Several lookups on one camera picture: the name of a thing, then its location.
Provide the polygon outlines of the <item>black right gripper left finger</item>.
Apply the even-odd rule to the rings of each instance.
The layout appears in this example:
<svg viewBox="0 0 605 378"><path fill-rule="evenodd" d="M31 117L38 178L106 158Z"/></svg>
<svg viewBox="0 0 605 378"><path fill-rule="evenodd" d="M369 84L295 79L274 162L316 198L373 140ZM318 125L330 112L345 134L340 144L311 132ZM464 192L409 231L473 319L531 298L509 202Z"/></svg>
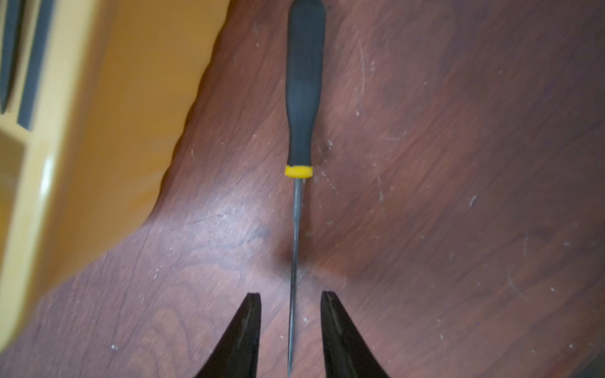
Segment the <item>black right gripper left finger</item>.
<svg viewBox="0 0 605 378"><path fill-rule="evenodd" d="M255 378L261 323L261 296L248 293L195 378Z"/></svg>

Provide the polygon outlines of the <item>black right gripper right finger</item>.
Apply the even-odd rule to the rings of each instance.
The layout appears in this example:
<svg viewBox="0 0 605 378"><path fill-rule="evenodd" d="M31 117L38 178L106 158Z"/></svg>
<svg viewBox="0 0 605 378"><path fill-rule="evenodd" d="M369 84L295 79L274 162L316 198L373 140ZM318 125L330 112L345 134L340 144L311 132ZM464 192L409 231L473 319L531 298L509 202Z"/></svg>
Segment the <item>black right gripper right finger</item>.
<svg viewBox="0 0 605 378"><path fill-rule="evenodd" d="M321 335L327 377L389 377L334 291L321 294Z"/></svg>

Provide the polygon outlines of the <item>yellow plastic tray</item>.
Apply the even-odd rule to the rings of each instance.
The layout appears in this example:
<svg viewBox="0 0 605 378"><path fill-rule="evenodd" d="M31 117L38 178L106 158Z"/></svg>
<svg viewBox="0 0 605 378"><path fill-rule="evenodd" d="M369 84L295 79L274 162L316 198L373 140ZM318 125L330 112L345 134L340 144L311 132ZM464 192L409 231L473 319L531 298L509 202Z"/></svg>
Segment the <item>yellow plastic tray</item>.
<svg viewBox="0 0 605 378"><path fill-rule="evenodd" d="M39 300L148 218L227 1L55 1L29 130L17 124L41 1L25 1L1 113L1 345Z"/></svg>

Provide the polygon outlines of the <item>black yellow file tool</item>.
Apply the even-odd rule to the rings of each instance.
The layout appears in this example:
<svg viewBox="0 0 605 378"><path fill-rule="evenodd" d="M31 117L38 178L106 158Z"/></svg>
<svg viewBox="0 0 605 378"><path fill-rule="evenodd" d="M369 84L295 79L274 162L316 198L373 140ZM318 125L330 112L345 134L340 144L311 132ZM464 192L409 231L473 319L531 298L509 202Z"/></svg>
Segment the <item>black yellow file tool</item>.
<svg viewBox="0 0 605 378"><path fill-rule="evenodd" d="M293 242L288 318L287 376L292 374L296 334L296 291L305 180L313 176L312 135L321 102L326 8L320 0L296 0L288 13L285 103L289 127L285 176L294 180Z"/></svg>

